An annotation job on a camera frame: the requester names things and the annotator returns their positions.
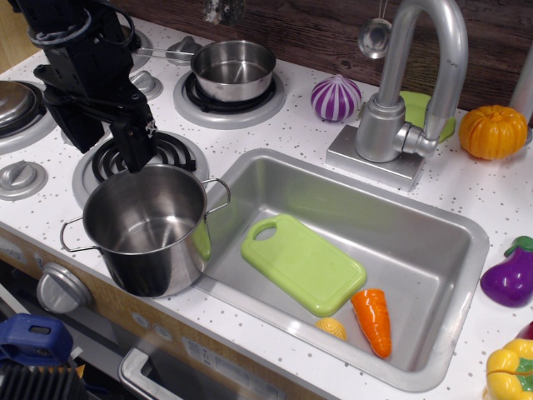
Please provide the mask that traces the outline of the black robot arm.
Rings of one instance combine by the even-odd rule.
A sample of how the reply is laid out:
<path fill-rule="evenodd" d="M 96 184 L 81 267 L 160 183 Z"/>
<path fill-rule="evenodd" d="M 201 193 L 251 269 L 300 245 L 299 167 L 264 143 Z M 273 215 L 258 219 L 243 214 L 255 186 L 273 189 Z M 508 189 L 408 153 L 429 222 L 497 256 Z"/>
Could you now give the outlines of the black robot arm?
<path fill-rule="evenodd" d="M 82 153 L 107 124 L 127 169 L 140 171 L 156 154 L 156 124 L 146 96 L 131 82 L 131 18 L 109 1 L 13 1 L 28 25 L 32 44 L 47 64 L 35 76 L 57 125 Z"/>

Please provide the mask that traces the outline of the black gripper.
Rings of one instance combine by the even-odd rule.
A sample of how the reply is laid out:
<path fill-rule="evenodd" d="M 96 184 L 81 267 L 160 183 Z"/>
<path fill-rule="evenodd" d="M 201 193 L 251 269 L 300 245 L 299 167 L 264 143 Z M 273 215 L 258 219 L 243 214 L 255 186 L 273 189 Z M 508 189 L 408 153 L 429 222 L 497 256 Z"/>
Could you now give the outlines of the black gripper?
<path fill-rule="evenodd" d="M 66 34 L 40 32 L 32 39 L 47 64 L 34 75 L 45 83 L 45 102 L 54 120 L 81 153 L 109 125 L 130 173 L 156 155 L 157 130 L 147 98 L 132 84 L 131 41 L 122 31 Z"/>

